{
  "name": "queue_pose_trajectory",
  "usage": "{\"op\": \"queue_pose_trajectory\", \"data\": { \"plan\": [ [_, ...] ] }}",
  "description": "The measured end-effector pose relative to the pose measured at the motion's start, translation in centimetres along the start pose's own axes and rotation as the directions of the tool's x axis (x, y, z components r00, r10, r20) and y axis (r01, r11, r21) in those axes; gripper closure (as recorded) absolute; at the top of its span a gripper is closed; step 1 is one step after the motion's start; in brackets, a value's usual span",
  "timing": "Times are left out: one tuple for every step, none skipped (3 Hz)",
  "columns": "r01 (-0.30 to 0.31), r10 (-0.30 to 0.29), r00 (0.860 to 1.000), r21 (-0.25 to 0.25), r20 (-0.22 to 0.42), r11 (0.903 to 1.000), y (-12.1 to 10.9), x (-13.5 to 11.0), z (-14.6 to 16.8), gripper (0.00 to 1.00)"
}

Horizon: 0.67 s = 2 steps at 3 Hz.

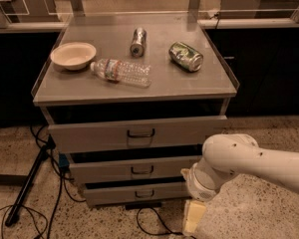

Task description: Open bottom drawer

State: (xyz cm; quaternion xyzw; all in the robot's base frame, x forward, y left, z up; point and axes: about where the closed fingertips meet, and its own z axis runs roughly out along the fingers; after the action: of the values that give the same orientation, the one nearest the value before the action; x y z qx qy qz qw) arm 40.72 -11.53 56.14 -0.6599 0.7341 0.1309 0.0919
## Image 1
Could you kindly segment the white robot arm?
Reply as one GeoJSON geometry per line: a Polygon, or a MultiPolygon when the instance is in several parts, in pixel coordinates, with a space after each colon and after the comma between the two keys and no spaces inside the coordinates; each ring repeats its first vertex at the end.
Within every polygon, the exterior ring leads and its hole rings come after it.
{"type": "Polygon", "coordinates": [[[221,186],[239,174],[260,177],[299,193],[299,152],[265,149],[248,134],[215,134],[202,146],[202,157],[181,174],[191,196],[184,205],[182,232],[191,236],[221,186]]]}

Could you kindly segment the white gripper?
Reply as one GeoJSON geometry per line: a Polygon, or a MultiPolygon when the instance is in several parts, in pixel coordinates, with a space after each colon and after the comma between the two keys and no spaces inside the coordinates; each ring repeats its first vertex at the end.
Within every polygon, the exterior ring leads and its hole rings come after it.
{"type": "Polygon", "coordinates": [[[189,236],[195,232],[206,211],[203,202],[213,199],[220,192],[221,186],[235,178],[237,174],[216,170],[204,159],[195,163],[191,168],[182,168],[180,173],[185,180],[189,195],[195,199],[186,200],[184,204],[182,233],[189,236]]]}

